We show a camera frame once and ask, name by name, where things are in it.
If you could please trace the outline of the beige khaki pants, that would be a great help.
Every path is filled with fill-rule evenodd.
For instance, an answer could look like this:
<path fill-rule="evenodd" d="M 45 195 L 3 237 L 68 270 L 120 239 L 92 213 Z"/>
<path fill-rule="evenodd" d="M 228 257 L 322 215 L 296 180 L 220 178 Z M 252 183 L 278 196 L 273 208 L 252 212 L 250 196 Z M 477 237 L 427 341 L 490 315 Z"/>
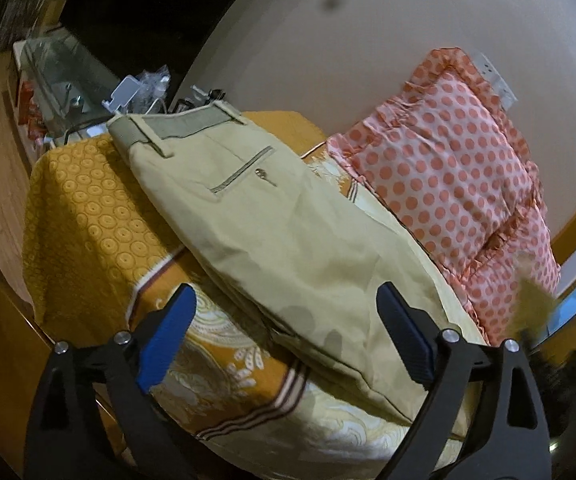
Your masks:
<path fill-rule="evenodd" d="M 274 344 L 364 410 L 411 422 L 424 389 L 377 312 L 391 283 L 441 326 L 480 332 L 390 214 L 370 216 L 289 146 L 223 102 L 108 125 L 138 184 L 212 281 Z"/>

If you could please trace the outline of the yellow patterned bedsheet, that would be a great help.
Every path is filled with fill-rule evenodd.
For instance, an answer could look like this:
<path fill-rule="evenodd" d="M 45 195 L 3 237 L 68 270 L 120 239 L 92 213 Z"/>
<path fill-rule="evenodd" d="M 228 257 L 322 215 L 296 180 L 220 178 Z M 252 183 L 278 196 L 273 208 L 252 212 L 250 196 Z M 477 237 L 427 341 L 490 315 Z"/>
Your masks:
<path fill-rule="evenodd" d="M 376 476 L 407 424 L 367 413 L 343 391 L 273 344 L 203 272 L 135 181 L 128 190 L 154 251 L 126 318 L 137 324 L 181 284 L 196 292 L 196 313 L 160 384 L 164 412 L 212 452 L 262 479 L 367 479 Z"/>

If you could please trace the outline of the orange patterned bed cover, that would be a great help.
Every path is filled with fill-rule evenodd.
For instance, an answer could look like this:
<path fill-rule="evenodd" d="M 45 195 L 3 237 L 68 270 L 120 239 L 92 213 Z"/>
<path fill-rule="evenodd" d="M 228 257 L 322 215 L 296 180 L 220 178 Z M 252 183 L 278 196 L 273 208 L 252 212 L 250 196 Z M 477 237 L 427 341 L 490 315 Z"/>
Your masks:
<path fill-rule="evenodd" d="M 79 346 L 132 330 L 181 284 L 212 284 L 107 133 L 34 166 L 22 264 L 35 321 Z"/>

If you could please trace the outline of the pink polka dot pillow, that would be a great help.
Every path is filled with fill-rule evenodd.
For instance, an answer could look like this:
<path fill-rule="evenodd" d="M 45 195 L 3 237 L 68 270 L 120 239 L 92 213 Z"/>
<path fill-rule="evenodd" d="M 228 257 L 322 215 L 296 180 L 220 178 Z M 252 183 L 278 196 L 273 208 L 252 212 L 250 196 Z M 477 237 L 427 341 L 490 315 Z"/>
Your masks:
<path fill-rule="evenodd" d="M 430 51 L 327 151 L 424 246 L 489 344 L 509 335 L 519 261 L 543 290 L 557 288 L 538 166 L 462 49 Z"/>

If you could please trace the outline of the clutter on side table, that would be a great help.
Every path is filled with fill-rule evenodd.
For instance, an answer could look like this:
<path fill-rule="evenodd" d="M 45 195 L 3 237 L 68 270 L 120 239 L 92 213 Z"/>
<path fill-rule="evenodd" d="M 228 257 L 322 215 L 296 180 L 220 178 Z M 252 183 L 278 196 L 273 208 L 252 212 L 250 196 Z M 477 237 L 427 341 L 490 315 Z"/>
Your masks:
<path fill-rule="evenodd" d="M 168 105 L 166 98 L 172 93 L 170 82 L 171 75 L 166 66 L 154 73 L 125 76 L 110 92 L 109 98 L 102 101 L 102 106 L 111 114 L 175 114 L 226 97 L 222 89 L 204 91 L 193 84 L 189 96 L 176 99 Z"/>

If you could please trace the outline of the white wall socket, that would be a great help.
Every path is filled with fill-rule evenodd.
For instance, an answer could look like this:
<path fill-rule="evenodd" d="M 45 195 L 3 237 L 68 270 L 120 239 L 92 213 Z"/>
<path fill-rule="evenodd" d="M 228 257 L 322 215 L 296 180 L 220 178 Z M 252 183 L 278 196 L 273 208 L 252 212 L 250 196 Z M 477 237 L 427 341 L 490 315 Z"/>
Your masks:
<path fill-rule="evenodd" d="M 510 110 L 512 106 L 517 102 L 517 98 L 500 72 L 481 52 L 476 52 L 471 57 L 471 61 L 472 64 L 474 64 L 474 67 L 478 70 L 479 74 L 491 85 L 495 93 L 498 95 L 504 110 Z"/>

